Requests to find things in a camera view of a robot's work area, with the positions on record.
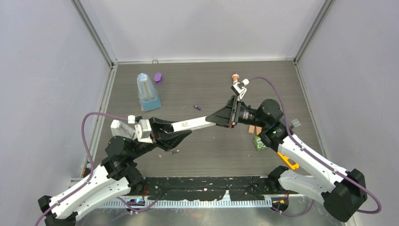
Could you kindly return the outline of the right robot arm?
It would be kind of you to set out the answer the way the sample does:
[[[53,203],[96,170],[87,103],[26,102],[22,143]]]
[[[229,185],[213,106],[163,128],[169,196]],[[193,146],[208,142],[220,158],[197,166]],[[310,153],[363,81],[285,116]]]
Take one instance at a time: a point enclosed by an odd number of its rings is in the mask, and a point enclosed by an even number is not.
[[[341,222],[347,222],[367,200],[366,192],[359,188],[366,186],[363,173],[357,169],[348,171],[308,147],[286,127],[280,105],[273,99],[266,99],[253,109],[233,95],[206,121],[226,128],[238,123],[260,127],[259,136],[266,147],[289,157],[312,176],[308,178],[286,167],[277,167],[269,174],[268,181],[274,193],[290,190],[306,195]]]

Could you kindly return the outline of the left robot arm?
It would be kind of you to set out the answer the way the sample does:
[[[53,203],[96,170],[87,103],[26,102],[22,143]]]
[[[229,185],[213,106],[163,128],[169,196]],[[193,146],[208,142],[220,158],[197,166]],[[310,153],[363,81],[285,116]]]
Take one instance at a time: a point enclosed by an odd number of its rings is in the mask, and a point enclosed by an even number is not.
[[[134,162],[138,157],[161,148],[176,148],[203,119],[165,121],[129,115],[113,117],[112,138],[106,147],[107,157],[101,164],[66,191],[45,195],[38,203],[47,226],[74,226],[92,210],[126,194],[144,190],[144,178]]]

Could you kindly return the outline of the left wooden block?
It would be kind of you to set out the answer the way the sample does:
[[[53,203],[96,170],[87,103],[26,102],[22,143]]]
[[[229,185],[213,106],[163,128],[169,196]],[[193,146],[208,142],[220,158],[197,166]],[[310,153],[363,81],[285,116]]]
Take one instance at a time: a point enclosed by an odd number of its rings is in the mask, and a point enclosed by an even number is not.
[[[248,133],[254,134],[254,133],[255,133],[255,126],[250,125],[250,126],[248,127]]]

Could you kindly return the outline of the wooden block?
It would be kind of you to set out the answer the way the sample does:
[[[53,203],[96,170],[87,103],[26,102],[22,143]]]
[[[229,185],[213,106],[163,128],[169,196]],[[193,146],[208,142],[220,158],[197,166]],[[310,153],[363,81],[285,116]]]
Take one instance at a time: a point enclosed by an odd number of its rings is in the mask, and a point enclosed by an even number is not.
[[[262,127],[256,127],[255,128],[256,135],[259,135],[261,133],[261,131],[262,131]]]
[[[248,133],[254,134],[254,133],[255,133],[255,126],[250,125],[250,126],[248,127]]]

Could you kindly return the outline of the right wooden block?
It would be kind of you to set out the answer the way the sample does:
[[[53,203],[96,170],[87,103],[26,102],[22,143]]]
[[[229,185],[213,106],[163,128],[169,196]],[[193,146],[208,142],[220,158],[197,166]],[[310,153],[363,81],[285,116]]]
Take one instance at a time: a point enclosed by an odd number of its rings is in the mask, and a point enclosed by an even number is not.
[[[262,131],[262,127],[256,127],[255,128],[256,135],[259,135],[261,133],[261,131]]]

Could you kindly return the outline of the blue metronome in plastic wrap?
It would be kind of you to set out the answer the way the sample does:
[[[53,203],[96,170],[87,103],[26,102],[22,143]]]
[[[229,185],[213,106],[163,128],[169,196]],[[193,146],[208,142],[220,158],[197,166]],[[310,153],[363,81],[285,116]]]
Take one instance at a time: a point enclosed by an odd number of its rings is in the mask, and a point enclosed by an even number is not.
[[[140,73],[138,75],[137,86],[139,103],[142,111],[152,111],[161,107],[158,92],[147,74]]]

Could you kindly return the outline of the small toy figurine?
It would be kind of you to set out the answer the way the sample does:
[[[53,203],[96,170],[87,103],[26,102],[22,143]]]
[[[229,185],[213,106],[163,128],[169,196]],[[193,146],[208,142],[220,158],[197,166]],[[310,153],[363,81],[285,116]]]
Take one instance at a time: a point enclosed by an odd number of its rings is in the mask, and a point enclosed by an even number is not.
[[[235,72],[233,73],[233,75],[232,75],[232,83],[235,84],[235,83],[238,83],[238,82],[239,82],[239,75],[238,75],[238,73],[235,71]]]

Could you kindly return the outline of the green toy with eyes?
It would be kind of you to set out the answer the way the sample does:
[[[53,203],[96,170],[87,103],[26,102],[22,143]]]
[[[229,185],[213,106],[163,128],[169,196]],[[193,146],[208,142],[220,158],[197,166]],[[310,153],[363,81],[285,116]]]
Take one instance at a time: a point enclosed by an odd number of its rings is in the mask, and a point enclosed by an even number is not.
[[[264,143],[261,141],[261,138],[259,136],[254,137],[253,144],[255,146],[256,151],[258,152],[268,149],[268,147],[266,147]]]

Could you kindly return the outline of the white trapezoid block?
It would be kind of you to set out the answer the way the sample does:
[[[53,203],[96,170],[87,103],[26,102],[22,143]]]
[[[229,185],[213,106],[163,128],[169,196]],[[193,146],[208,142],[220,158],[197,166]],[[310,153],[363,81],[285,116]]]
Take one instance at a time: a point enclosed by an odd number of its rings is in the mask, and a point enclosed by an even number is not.
[[[137,137],[136,130],[125,122],[113,120],[110,128],[113,136],[121,136],[130,139],[136,139]]]

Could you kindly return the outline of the purple plastic cap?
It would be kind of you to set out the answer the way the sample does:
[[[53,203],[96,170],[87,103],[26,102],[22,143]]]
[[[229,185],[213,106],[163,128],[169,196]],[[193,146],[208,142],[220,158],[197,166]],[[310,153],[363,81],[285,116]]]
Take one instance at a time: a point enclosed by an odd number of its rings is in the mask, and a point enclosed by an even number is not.
[[[162,73],[155,73],[153,79],[154,79],[154,82],[156,84],[161,84],[162,81],[163,81],[163,74]]]

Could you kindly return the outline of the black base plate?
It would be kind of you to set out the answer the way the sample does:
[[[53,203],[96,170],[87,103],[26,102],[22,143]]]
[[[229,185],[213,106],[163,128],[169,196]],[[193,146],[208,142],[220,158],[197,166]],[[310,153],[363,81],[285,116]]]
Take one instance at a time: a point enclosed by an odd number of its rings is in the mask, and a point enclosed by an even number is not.
[[[262,176],[237,177],[146,177],[128,196],[146,196],[159,201],[257,201],[265,195],[297,194]]]

